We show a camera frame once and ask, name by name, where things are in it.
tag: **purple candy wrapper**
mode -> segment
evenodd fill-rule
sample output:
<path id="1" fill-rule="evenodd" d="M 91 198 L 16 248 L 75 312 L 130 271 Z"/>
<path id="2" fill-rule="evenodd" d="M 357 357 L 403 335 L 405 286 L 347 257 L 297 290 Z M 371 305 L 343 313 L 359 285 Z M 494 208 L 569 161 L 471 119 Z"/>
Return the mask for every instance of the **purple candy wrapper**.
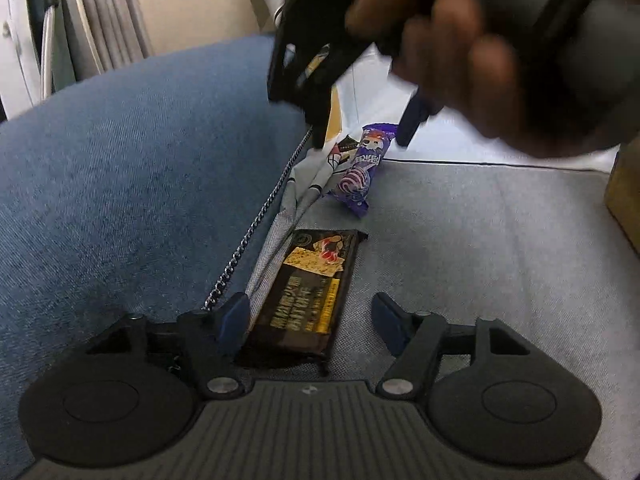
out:
<path id="1" fill-rule="evenodd" d="M 369 209 L 367 195 L 371 181 L 397 130 L 396 124 L 378 123 L 364 126 L 351 168 L 329 192 L 360 218 Z"/>

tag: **metal screw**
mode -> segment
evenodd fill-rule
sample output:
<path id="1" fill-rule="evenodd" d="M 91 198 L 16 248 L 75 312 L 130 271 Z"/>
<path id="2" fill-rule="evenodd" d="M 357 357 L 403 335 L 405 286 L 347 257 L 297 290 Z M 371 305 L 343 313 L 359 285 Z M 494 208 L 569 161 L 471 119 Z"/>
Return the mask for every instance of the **metal screw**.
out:
<path id="1" fill-rule="evenodd" d="M 238 381 L 231 377 L 215 377 L 207 383 L 207 388 L 215 394 L 230 394 L 239 386 Z"/>
<path id="2" fill-rule="evenodd" d="M 410 394 L 414 385 L 406 379 L 387 379 L 382 383 L 382 389 L 390 395 L 400 396 Z"/>

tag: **chain strap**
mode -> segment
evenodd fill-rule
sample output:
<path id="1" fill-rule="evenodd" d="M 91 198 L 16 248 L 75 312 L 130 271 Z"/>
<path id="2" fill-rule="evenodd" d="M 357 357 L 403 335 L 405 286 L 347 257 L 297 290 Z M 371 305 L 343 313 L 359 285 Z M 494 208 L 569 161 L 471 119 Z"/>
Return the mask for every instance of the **chain strap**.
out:
<path id="1" fill-rule="evenodd" d="M 291 158 L 287 162 L 287 165 L 284 167 L 284 170 L 282 171 L 282 174 L 280 175 L 278 182 L 273 188 L 273 191 L 271 191 L 267 200 L 264 202 L 264 204 L 262 204 L 262 207 L 260 208 L 260 211 L 258 211 L 258 214 L 254 218 L 254 221 L 251 222 L 251 225 L 249 226 L 246 233 L 242 237 L 242 241 L 240 242 L 240 245 L 238 245 L 238 247 L 234 251 L 234 254 L 231 256 L 231 259 L 229 260 L 228 264 L 226 264 L 225 270 L 223 270 L 222 274 L 220 274 L 220 277 L 216 281 L 216 285 L 213 286 L 213 290 L 209 293 L 209 295 L 207 296 L 207 299 L 204 302 L 204 305 L 202 307 L 203 310 L 212 310 L 216 306 L 216 303 L 218 302 L 222 294 L 224 294 L 226 286 L 229 284 L 229 281 L 231 280 L 231 276 L 236 270 L 236 267 L 238 266 L 240 258 L 244 253 L 244 250 L 246 249 L 247 245 L 249 245 L 249 240 L 254 235 L 254 232 L 258 227 L 258 225 L 260 224 L 260 222 L 262 222 L 262 220 L 264 219 L 264 216 L 267 214 L 267 210 L 270 208 L 271 204 L 276 199 L 278 192 L 280 191 L 280 188 L 283 186 L 283 184 L 286 182 L 287 178 L 289 177 L 291 168 L 293 168 L 293 165 L 295 164 L 296 159 L 298 158 L 298 155 L 304 149 L 305 144 L 309 140 L 310 136 L 311 136 L 311 128 L 308 129 L 305 137 L 303 137 L 302 141 L 300 142 L 298 147 L 295 149 L 295 151 L 291 155 Z"/>

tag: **cardboard box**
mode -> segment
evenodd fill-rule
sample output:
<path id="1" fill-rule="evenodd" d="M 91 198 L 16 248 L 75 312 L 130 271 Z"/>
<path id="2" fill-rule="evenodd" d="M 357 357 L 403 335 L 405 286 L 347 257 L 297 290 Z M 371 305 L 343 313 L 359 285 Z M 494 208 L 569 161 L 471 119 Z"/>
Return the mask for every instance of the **cardboard box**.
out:
<path id="1" fill-rule="evenodd" d="M 605 204 L 640 252 L 640 136 L 620 148 L 607 184 Z"/>

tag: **cracker picture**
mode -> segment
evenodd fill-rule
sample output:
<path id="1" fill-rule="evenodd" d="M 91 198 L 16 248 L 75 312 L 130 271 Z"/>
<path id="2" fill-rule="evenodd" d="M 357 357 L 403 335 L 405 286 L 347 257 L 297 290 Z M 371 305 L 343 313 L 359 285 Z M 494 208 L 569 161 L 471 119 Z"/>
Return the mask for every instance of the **cracker picture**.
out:
<path id="1" fill-rule="evenodd" d="M 334 262 L 328 262 L 320 253 L 296 247 L 285 258 L 283 263 L 297 269 L 332 278 L 336 272 L 344 270 L 342 267 L 343 262 L 344 258 L 339 257 Z"/>

